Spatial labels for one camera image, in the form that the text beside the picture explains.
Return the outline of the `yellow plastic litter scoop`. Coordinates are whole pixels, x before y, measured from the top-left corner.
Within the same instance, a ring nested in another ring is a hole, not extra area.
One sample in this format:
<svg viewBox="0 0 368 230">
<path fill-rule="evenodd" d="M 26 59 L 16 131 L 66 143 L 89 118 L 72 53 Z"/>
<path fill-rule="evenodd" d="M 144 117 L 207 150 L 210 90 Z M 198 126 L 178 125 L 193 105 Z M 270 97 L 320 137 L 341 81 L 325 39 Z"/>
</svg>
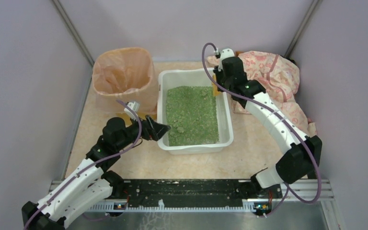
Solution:
<svg viewBox="0 0 368 230">
<path fill-rule="evenodd" d="M 212 79 L 215 82 L 215 83 L 212 83 L 212 89 L 213 89 L 212 93 L 213 93 L 213 96 L 215 97 L 215 96 L 218 96 L 221 92 L 219 91 L 219 88 L 217 87 L 218 81 L 217 81 L 215 74 L 212 75 Z"/>
</svg>

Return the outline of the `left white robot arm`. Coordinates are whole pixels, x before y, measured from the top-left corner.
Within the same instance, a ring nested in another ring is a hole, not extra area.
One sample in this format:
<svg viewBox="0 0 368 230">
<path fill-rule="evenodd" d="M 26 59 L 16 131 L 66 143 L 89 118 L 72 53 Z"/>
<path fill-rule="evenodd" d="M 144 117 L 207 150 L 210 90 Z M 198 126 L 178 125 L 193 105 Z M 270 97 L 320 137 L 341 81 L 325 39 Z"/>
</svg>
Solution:
<svg viewBox="0 0 368 230">
<path fill-rule="evenodd" d="M 44 198 L 22 207 L 23 228 L 65 230 L 96 203 L 109 197 L 123 197 L 124 179 L 110 167 L 139 140 L 158 141 L 170 129 L 171 126 L 148 115 L 145 119 L 132 119 L 129 126 L 120 117 L 109 119 L 77 169 Z"/>
</svg>

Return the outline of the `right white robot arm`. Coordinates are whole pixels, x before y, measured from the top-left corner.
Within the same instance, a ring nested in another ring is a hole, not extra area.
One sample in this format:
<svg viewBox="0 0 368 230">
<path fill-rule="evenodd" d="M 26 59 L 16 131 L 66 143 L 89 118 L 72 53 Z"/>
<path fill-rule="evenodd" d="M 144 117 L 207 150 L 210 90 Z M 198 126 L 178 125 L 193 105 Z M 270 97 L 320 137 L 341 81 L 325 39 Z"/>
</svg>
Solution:
<svg viewBox="0 0 368 230">
<path fill-rule="evenodd" d="M 319 173 L 322 141 L 309 137 L 289 121 L 270 99 L 265 87 L 249 80 L 239 57 L 227 57 L 213 70 L 218 90 L 232 96 L 254 115 L 270 133 L 283 152 L 281 159 L 251 177 L 255 192 L 273 185 L 292 184 L 310 173 Z"/>
</svg>

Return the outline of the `green cat litter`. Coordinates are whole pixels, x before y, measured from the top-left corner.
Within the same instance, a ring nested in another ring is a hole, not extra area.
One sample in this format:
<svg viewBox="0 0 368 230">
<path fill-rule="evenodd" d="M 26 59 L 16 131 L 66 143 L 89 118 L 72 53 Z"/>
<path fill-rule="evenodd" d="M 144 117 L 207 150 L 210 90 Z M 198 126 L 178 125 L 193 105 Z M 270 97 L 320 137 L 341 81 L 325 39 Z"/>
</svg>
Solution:
<svg viewBox="0 0 368 230">
<path fill-rule="evenodd" d="M 216 144 L 219 141 L 217 103 L 211 86 L 179 86 L 167 91 L 166 119 L 172 128 L 169 145 Z"/>
</svg>

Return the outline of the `white plastic litter box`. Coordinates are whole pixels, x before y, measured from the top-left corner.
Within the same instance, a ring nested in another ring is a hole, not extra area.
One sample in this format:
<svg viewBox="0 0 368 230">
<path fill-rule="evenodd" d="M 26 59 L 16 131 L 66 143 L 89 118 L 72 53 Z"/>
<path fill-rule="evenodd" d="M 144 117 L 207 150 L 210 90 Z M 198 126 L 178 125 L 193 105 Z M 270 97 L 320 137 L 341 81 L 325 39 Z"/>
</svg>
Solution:
<svg viewBox="0 0 368 230">
<path fill-rule="evenodd" d="M 157 122 L 167 124 L 166 117 L 166 97 L 167 91 L 180 86 L 202 86 L 208 87 L 212 85 L 212 82 L 208 78 L 204 69 L 193 70 L 165 70 L 158 76 L 159 83 L 159 97 L 157 105 Z M 231 122 L 231 109 L 226 93 L 221 93 L 215 97 L 216 117 L 218 122 L 219 140 L 214 144 L 202 144 L 202 145 L 184 145 L 184 146 L 171 146 L 169 144 L 168 135 L 164 135 L 157 141 L 158 146 L 172 155 L 185 155 L 185 154 L 201 154 L 201 153 L 214 153 L 222 151 L 225 147 L 229 146 L 234 140 L 232 122 Z"/>
</svg>

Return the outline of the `cream pink cartoon cloth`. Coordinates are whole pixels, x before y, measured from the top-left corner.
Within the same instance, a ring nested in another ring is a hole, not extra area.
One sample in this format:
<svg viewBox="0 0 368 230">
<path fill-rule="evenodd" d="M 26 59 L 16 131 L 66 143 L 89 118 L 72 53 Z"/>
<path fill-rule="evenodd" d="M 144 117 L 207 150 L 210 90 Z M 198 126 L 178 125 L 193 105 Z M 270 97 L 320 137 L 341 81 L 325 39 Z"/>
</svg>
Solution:
<svg viewBox="0 0 368 230">
<path fill-rule="evenodd" d="M 235 55 L 243 61 L 247 78 L 258 80 L 266 88 L 271 100 L 293 125 L 309 137 L 317 135 L 315 123 L 307 118 L 296 102 L 300 71 L 292 61 L 260 51 L 236 51 Z"/>
</svg>

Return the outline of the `yellow bin with pink bag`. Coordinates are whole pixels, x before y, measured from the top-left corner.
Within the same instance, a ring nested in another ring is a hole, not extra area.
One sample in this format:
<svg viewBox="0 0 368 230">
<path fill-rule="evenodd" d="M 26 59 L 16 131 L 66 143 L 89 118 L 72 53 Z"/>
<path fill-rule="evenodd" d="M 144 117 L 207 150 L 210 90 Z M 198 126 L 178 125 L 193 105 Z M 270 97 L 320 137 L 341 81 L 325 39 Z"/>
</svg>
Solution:
<svg viewBox="0 0 368 230">
<path fill-rule="evenodd" d="M 92 68 L 92 88 L 97 108 L 108 113 L 124 111 L 118 101 L 136 101 L 142 114 L 155 114 L 159 94 L 152 57 L 141 47 L 101 54 Z"/>
</svg>

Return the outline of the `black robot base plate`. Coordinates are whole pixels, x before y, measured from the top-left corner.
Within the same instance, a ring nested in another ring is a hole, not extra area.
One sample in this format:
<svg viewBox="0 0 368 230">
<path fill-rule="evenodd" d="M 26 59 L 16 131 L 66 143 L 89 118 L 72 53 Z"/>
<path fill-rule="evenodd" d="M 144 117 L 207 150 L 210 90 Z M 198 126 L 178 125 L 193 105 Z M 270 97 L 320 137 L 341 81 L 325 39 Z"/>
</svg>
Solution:
<svg viewBox="0 0 368 230">
<path fill-rule="evenodd" d="M 127 200 L 128 208 L 242 207 L 248 199 L 283 197 L 280 185 L 258 190 L 249 179 L 127 179 L 112 190 L 110 199 Z"/>
</svg>

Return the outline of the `aluminium frame rail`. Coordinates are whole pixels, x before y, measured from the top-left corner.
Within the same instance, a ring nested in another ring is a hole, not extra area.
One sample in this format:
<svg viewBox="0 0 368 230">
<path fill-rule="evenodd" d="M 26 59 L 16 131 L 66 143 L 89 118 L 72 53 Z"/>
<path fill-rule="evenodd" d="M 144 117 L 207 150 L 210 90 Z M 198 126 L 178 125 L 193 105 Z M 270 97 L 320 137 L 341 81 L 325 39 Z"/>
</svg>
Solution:
<svg viewBox="0 0 368 230">
<path fill-rule="evenodd" d="M 291 191 L 287 192 L 287 187 L 284 184 L 280 185 L 283 197 L 281 199 L 272 199 L 269 201 L 283 201 L 294 202 L 299 197 L 305 200 L 312 200 L 317 194 L 317 181 L 311 179 L 298 180 L 291 184 Z M 167 208 L 164 206 L 163 201 L 159 201 L 157 207 L 139 207 L 128 208 L 127 200 L 120 199 L 104 199 L 91 208 L 87 212 L 105 212 L 105 213 L 123 213 L 123 212 L 256 212 L 261 208 L 263 204 L 268 204 L 269 201 L 263 201 L 262 199 L 248 199 L 243 201 L 242 207 L 225 207 L 225 208 Z"/>
</svg>

